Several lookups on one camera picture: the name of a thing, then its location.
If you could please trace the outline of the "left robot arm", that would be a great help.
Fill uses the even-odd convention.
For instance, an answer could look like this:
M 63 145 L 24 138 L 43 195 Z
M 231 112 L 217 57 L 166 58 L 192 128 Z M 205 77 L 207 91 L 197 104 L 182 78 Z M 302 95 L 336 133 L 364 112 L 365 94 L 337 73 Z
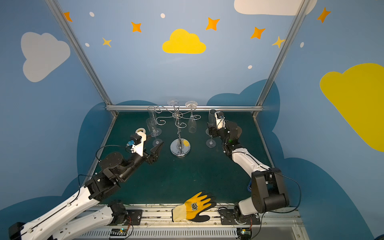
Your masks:
M 129 159 L 119 152 L 108 154 L 100 161 L 101 171 L 92 176 L 78 191 L 61 204 L 28 223 L 17 222 L 9 228 L 11 240 L 73 240 L 82 234 L 109 224 L 129 223 L 127 210 L 120 201 L 83 216 L 78 215 L 98 205 L 120 188 L 120 184 L 144 162 L 156 162 L 164 146 L 159 143 L 145 151 L 145 142 L 134 140 L 129 150 Z

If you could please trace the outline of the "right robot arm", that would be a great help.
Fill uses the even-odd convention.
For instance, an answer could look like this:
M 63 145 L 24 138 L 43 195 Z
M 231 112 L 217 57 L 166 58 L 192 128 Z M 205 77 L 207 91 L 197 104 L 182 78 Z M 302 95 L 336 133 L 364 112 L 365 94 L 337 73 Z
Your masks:
M 223 152 L 251 178 L 251 196 L 234 207 L 235 221 L 245 224 L 252 215 L 275 211 L 290 205 L 284 183 L 285 176 L 278 168 L 271 168 L 254 157 L 239 142 L 240 127 L 234 122 L 219 120 L 208 123 L 209 134 L 222 140 Z

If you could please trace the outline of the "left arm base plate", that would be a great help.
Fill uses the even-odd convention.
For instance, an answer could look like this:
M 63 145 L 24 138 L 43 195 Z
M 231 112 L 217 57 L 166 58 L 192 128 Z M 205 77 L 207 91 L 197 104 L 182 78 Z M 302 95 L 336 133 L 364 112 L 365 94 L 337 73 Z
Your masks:
M 139 210 L 139 209 L 127 210 L 125 219 L 123 221 L 123 225 L 139 226 L 141 224 L 142 215 L 143 215 L 143 210 Z

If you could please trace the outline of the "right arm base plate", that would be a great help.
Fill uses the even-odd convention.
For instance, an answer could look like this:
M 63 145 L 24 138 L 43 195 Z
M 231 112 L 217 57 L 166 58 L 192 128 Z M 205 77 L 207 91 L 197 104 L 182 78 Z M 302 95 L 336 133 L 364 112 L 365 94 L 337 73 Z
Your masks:
M 258 214 L 242 215 L 238 209 L 219 208 L 222 225 L 260 225 Z

